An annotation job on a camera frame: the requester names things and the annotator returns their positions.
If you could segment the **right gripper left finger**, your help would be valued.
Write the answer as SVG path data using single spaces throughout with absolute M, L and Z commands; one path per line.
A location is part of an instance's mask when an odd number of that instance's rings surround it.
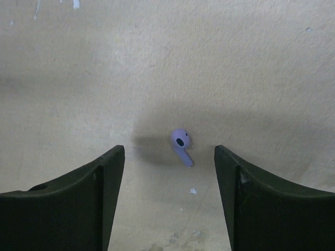
M 125 165 L 117 145 L 27 191 L 1 194 L 1 250 L 107 250 Z

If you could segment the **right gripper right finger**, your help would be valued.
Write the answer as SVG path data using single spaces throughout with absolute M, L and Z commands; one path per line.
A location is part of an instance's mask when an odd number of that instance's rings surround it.
M 214 161 L 232 250 L 334 250 L 334 193 L 278 177 L 223 145 Z

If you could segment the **purple earbud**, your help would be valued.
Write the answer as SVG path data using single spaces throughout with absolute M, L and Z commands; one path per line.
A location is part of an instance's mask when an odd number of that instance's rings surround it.
M 175 129 L 171 134 L 172 147 L 186 167 L 193 166 L 191 157 L 186 152 L 189 147 L 191 138 L 185 129 Z

